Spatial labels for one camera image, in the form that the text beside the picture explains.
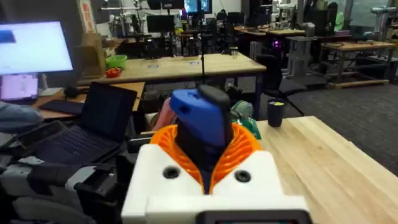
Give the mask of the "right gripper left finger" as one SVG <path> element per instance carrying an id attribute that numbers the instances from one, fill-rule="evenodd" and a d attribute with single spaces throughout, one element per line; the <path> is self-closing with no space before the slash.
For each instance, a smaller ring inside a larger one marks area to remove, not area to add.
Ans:
<path id="1" fill-rule="evenodd" d="M 177 125 L 156 131 L 148 144 L 141 146 L 124 200 L 123 223 L 149 223 L 150 199 L 170 208 L 183 196 L 202 196 L 200 173 L 175 143 Z"/>

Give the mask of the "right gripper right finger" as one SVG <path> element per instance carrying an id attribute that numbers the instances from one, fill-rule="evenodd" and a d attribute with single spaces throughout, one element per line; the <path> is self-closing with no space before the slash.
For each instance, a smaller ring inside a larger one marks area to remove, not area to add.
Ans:
<path id="1" fill-rule="evenodd" d="M 211 175 L 209 193 L 249 195 L 275 192 L 282 187 L 271 153 L 244 126 L 233 123 L 233 139 L 223 151 Z"/>

